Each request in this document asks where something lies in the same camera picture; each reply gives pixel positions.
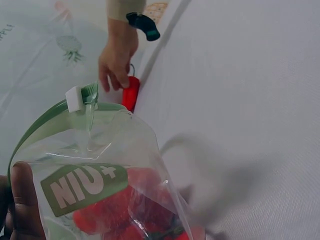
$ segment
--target finger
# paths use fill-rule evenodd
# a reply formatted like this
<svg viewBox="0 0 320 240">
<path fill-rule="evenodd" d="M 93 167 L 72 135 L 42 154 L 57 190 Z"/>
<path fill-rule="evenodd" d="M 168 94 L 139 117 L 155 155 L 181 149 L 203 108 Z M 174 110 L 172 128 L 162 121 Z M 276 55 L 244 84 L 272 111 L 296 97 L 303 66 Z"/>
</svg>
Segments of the finger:
<svg viewBox="0 0 320 240">
<path fill-rule="evenodd" d="M 112 84 L 112 87 L 115 91 L 118 91 L 119 88 L 121 87 L 120 83 L 118 82 L 116 76 L 111 72 L 110 73 L 110 81 L 111 81 L 111 84 Z"/>
<path fill-rule="evenodd" d="M 11 189 L 6 176 L 0 176 L 0 230 L 4 226 L 9 203 L 12 201 Z"/>
<path fill-rule="evenodd" d="M 108 81 L 109 69 L 101 60 L 99 60 L 98 67 L 99 67 L 99 80 L 101 82 L 101 85 L 106 92 L 109 92 L 110 91 L 110 85 Z"/>
<path fill-rule="evenodd" d="M 13 233 L 11 239 L 46 239 L 30 166 L 16 163 L 11 170 Z"/>
<path fill-rule="evenodd" d="M 11 203 L 9 205 L 9 209 L 8 209 L 8 212 L 5 217 L 5 225 L 4 225 L 3 234 L 4 234 L 4 236 L 6 236 L 8 238 L 10 238 L 12 232 L 14 231 L 14 222 L 13 222 L 13 217 L 12 217 L 12 213 L 11 213 L 11 210 L 14 207 L 15 207 L 14 203 Z"/>
<path fill-rule="evenodd" d="M 115 70 L 113 70 L 113 74 L 124 89 L 129 87 L 130 84 L 128 74 L 126 72 L 126 67 L 116 68 Z"/>
</svg>

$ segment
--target red keychain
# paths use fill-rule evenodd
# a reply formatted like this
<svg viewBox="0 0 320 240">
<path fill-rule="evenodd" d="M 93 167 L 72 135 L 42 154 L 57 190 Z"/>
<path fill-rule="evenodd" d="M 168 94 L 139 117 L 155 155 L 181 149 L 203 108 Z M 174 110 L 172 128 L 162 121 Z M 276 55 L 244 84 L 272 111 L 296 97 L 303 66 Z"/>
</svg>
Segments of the red keychain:
<svg viewBox="0 0 320 240">
<path fill-rule="evenodd" d="M 138 98 L 140 81 L 135 77 L 136 71 L 134 65 L 130 64 L 130 66 L 133 68 L 133 75 L 129 76 L 129 87 L 123 89 L 121 104 L 130 112 L 133 112 Z"/>
</svg>

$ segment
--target green label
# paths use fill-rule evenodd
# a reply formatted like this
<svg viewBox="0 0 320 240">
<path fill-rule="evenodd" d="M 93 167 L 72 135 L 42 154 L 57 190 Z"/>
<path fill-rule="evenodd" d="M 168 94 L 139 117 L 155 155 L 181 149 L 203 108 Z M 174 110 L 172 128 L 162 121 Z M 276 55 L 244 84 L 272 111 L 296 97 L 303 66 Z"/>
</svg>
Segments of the green label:
<svg viewBox="0 0 320 240">
<path fill-rule="evenodd" d="M 41 181 L 56 217 L 94 204 L 127 186 L 126 169 L 106 163 L 65 165 Z"/>
</svg>

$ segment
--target black clip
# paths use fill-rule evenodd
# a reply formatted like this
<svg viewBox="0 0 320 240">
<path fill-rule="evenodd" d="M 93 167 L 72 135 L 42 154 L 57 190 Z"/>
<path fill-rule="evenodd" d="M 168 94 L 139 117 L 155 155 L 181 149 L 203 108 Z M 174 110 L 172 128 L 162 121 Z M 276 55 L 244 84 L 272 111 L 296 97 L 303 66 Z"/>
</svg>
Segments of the black clip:
<svg viewBox="0 0 320 240">
<path fill-rule="evenodd" d="M 160 38 L 160 32 L 151 18 L 137 12 L 130 12 L 126 15 L 126 19 L 129 21 L 131 27 L 140 29 L 144 32 L 146 39 L 149 42 Z"/>
</svg>

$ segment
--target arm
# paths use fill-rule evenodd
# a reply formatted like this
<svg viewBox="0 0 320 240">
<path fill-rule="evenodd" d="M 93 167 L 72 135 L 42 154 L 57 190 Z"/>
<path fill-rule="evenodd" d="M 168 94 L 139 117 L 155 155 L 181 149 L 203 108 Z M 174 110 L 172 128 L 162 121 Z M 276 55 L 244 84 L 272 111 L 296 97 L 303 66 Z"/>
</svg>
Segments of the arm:
<svg viewBox="0 0 320 240">
<path fill-rule="evenodd" d="M 142 13 L 146 6 L 146 0 L 107 0 L 107 16 L 109 19 L 128 22 L 126 14 Z"/>
<path fill-rule="evenodd" d="M 138 33 L 126 15 L 142 13 L 146 0 L 106 0 L 108 42 L 99 57 L 99 79 L 106 92 L 129 87 L 131 57 L 138 49 Z"/>
</svg>

